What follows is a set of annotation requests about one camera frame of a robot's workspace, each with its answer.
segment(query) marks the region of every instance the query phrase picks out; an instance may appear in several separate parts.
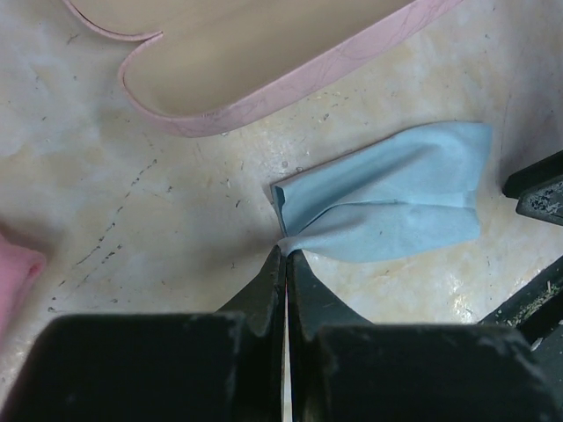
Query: curved pink border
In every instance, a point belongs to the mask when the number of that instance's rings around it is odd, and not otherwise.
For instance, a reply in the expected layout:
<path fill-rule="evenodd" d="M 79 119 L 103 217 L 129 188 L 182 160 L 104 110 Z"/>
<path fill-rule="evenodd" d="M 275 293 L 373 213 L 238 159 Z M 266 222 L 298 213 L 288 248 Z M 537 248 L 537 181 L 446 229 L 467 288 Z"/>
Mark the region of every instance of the curved pink border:
<path fill-rule="evenodd" d="M 92 29 L 96 33 L 100 33 L 107 38 L 112 38 L 114 40 L 120 41 L 146 41 L 151 39 L 152 37 L 159 35 L 161 32 L 157 31 L 155 33 L 138 33 L 137 35 L 127 35 L 125 33 L 114 33 L 112 31 L 107 31 L 104 28 L 101 28 L 90 21 L 85 15 L 80 13 L 80 11 L 76 8 L 76 6 L 72 3 L 72 0 L 62 0 L 63 3 L 67 5 L 70 12 L 78 19 L 80 19 L 86 26 Z"/>
<path fill-rule="evenodd" d="M 415 0 L 272 83 L 264 85 L 235 103 L 208 113 L 190 116 L 158 114 L 141 104 L 128 89 L 125 74 L 129 64 L 145 48 L 158 42 L 163 36 L 162 33 L 146 36 L 145 39 L 149 40 L 136 48 L 120 66 L 119 79 L 130 102 L 139 113 L 166 132 L 186 137 L 217 135 L 253 123 L 337 81 L 418 32 L 462 1 Z M 95 26 L 84 17 L 82 20 L 86 20 L 88 26 Z M 107 33 L 101 28 L 95 30 L 99 33 Z M 131 40 L 131 36 L 109 34 L 107 36 L 111 38 L 117 38 L 117 35 L 120 37 L 118 39 L 124 40 L 125 38 L 122 37 L 127 37 Z M 142 37 L 141 35 L 135 37 L 137 37 L 135 40 L 143 39 L 139 38 Z"/>

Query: blue cloth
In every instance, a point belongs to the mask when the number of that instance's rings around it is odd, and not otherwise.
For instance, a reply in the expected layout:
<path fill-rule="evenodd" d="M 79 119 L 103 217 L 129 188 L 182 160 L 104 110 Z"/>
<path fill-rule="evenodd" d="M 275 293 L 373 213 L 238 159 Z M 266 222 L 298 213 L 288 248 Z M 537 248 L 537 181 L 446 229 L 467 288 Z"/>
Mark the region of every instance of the blue cloth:
<path fill-rule="evenodd" d="M 475 191 L 491 137 L 479 123 L 416 127 L 272 185 L 278 244 L 374 262 L 479 237 Z"/>

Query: tan inner surface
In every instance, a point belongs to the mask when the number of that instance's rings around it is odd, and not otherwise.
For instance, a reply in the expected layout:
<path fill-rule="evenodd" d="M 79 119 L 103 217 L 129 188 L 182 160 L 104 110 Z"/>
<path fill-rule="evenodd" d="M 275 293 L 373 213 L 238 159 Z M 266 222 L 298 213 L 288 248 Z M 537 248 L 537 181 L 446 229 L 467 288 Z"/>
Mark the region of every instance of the tan inner surface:
<path fill-rule="evenodd" d="M 165 37 L 129 64 L 125 83 L 155 113 L 190 115 L 237 101 L 412 1 L 74 3 L 117 33 L 162 30 Z"/>

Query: pink fabric piece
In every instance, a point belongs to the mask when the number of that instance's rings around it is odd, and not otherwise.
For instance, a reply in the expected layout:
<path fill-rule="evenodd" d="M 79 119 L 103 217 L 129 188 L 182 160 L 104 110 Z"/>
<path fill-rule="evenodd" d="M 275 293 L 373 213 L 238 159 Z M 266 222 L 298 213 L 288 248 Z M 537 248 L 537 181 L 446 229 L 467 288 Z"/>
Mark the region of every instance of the pink fabric piece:
<path fill-rule="evenodd" d="M 152 112 L 135 98 L 135 94 L 125 83 L 125 74 L 132 59 L 161 40 L 164 35 L 162 33 L 126 35 L 109 32 L 80 13 L 72 4 L 72 0 L 63 0 L 75 16 L 106 37 L 116 40 L 146 40 L 120 66 L 121 86 L 129 101 L 147 120 L 170 134 L 186 137 L 230 132 L 277 112 L 358 69 L 369 60 L 417 33 L 462 1 L 414 0 L 387 18 L 232 104 L 201 114 L 178 117 Z"/>
<path fill-rule="evenodd" d="M 10 244 L 0 235 L 0 344 L 11 317 L 46 263 L 42 253 Z"/>

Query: dirty surface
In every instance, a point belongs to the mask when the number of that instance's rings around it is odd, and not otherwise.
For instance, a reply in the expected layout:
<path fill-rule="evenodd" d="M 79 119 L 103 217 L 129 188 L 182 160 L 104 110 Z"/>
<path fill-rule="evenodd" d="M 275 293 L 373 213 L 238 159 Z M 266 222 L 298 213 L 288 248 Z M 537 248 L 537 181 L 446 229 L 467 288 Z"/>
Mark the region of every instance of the dirty surface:
<path fill-rule="evenodd" d="M 338 83 L 187 140 L 148 126 L 120 92 L 133 45 L 57 0 L 0 0 L 0 229 L 49 257 L 4 342 L 0 396 L 54 317 L 218 309 L 280 236 L 269 184 L 432 121 L 494 127 L 482 237 L 373 265 L 308 258 L 372 321 L 480 320 L 563 253 L 561 227 L 501 195 L 509 174 L 561 150 L 562 19 L 558 0 L 466 0 Z"/>

